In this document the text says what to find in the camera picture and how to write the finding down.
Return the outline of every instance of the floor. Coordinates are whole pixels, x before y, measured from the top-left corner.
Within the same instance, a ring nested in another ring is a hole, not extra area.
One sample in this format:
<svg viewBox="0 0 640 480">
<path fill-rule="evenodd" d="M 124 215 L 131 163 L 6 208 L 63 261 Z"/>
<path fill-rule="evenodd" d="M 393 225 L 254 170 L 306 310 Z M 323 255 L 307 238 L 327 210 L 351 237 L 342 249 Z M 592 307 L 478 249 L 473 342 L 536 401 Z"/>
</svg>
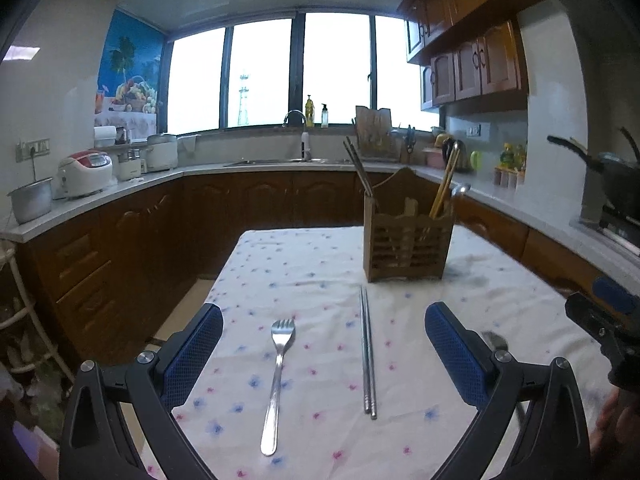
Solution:
<svg viewBox="0 0 640 480">
<path fill-rule="evenodd" d="M 197 280 L 190 290 L 185 294 L 184 298 L 180 300 L 180 303 L 174 308 L 166 321 L 158 329 L 155 334 L 155 338 L 167 340 L 169 336 L 182 330 L 191 318 L 200 309 L 204 300 L 206 300 L 211 287 L 213 286 L 213 280 Z M 155 346 L 148 347 L 151 350 L 157 350 Z M 142 433 L 142 428 L 138 423 L 136 414 L 133 411 L 131 404 L 121 404 L 122 413 L 127 421 L 129 427 L 129 433 L 133 439 L 133 443 L 136 446 L 138 452 L 142 451 L 142 446 L 145 442 L 145 437 Z"/>
</svg>

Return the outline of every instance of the fork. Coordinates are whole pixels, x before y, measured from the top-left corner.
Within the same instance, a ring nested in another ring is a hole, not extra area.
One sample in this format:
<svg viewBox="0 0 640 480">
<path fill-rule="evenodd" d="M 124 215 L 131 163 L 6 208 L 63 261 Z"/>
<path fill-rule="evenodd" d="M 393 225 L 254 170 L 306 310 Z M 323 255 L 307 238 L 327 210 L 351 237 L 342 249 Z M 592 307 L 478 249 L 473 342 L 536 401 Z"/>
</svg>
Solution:
<svg viewBox="0 0 640 480">
<path fill-rule="evenodd" d="M 271 383 L 271 399 L 264 417 L 262 428 L 262 441 L 260 451 L 265 456 L 271 456 L 276 452 L 278 445 L 278 407 L 280 405 L 280 382 L 282 379 L 282 361 L 285 352 L 289 349 L 295 338 L 296 325 L 292 319 L 280 319 L 271 325 L 271 338 L 276 347 L 276 369 L 273 372 Z"/>
</svg>

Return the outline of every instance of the silver bolt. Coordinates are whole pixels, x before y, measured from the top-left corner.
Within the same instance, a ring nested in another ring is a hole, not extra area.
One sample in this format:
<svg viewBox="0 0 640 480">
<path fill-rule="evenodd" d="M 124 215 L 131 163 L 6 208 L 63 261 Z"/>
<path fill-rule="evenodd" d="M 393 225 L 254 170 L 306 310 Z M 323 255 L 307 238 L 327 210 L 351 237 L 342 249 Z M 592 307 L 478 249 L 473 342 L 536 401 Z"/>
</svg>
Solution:
<svg viewBox="0 0 640 480">
<path fill-rule="evenodd" d="M 94 366 L 95 366 L 95 363 L 91 361 L 91 359 L 88 359 L 87 361 L 85 361 L 80 365 L 80 369 L 83 372 L 89 372 L 94 369 Z"/>
<path fill-rule="evenodd" d="M 564 357 L 556 357 L 556 365 L 558 366 L 558 368 L 566 370 L 569 367 L 569 361 L 567 361 Z"/>
<path fill-rule="evenodd" d="M 147 363 L 150 363 L 154 360 L 155 355 L 156 354 L 154 354 L 151 350 L 145 350 L 144 352 L 140 352 L 140 354 L 138 354 L 136 360 L 141 365 L 146 365 Z"/>
<path fill-rule="evenodd" d="M 513 359 L 513 356 L 506 350 L 498 350 L 494 355 L 501 363 L 508 363 Z"/>
</svg>

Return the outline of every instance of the kitchen faucet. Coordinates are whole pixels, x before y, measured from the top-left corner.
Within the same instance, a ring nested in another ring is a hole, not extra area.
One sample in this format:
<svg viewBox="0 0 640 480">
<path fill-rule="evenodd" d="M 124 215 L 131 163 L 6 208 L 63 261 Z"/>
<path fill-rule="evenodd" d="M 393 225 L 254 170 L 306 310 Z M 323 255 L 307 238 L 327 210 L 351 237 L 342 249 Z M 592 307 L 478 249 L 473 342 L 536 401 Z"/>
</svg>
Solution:
<svg viewBox="0 0 640 480">
<path fill-rule="evenodd" d="M 284 128 L 287 126 L 287 120 L 293 113 L 300 114 L 302 117 L 302 161 L 309 162 L 311 161 L 311 146 L 309 145 L 309 134 L 306 131 L 306 116 L 300 110 L 289 110 L 287 115 L 284 116 L 282 127 Z"/>
</svg>

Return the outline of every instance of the transmission tower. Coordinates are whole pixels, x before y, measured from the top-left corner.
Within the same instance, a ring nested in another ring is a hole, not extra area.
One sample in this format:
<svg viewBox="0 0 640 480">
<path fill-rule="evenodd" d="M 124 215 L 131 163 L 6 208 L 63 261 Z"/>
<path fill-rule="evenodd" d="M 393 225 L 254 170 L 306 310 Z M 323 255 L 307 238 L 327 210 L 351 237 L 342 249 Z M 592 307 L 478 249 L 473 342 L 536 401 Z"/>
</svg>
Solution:
<svg viewBox="0 0 640 480">
<path fill-rule="evenodd" d="M 249 79 L 247 74 L 240 76 L 240 106 L 238 108 L 238 126 L 249 125 L 249 114 L 246 108 L 246 100 L 248 98 L 249 89 L 246 86 L 246 81 Z"/>
</svg>

